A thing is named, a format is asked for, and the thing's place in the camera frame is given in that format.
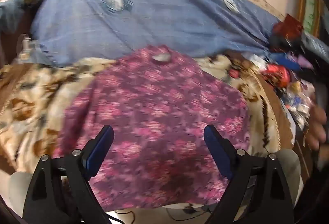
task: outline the silver bolt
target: silver bolt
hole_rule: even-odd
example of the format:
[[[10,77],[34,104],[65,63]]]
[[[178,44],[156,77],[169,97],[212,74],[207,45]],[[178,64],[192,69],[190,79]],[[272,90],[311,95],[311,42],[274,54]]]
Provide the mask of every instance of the silver bolt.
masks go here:
[[[275,154],[269,154],[269,157],[270,157],[272,160],[275,160],[275,159],[276,159],[276,155],[275,155]]]
[[[238,149],[238,150],[236,150],[236,153],[240,156],[244,156],[246,154],[246,151],[243,149]]]
[[[81,150],[76,149],[72,152],[73,156],[79,156],[81,154]]]
[[[49,158],[49,155],[43,155],[41,156],[41,161],[47,161]]]

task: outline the purple floral shirt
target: purple floral shirt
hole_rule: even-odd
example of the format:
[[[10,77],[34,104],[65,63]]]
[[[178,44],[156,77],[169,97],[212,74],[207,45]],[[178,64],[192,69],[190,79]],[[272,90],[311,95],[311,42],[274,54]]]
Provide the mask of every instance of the purple floral shirt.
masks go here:
[[[154,60],[161,53],[170,60]],[[119,59],[76,97],[54,157],[82,149],[111,125],[114,142],[89,182],[105,211],[212,204],[228,181],[204,142],[208,124],[236,148],[248,149],[249,114],[241,93],[192,58],[149,46]]]

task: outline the hand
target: hand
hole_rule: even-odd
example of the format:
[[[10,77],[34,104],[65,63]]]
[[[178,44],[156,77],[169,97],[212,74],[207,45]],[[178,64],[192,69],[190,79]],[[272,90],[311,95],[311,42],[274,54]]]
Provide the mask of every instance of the hand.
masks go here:
[[[326,124],[326,112],[319,106],[314,105],[310,109],[309,126],[305,132],[305,140],[312,150],[319,150],[320,144],[326,141],[326,133],[322,125]]]

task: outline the pillow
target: pillow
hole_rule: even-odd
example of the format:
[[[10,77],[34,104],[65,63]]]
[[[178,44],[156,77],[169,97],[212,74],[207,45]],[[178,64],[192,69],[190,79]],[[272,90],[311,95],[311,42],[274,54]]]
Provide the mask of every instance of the pillow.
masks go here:
[[[53,63],[66,66],[162,44],[190,57],[225,49],[264,54],[278,21],[246,0],[45,0],[31,34]]]

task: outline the brown floral blanket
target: brown floral blanket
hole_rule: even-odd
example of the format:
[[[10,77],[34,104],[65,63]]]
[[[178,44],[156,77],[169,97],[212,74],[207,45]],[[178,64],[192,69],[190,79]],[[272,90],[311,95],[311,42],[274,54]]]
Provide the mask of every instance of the brown floral blanket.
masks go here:
[[[64,110],[114,61],[86,58],[66,68],[7,65],[0,70],[0,148],[16,171],[33,173],[51,155]]]

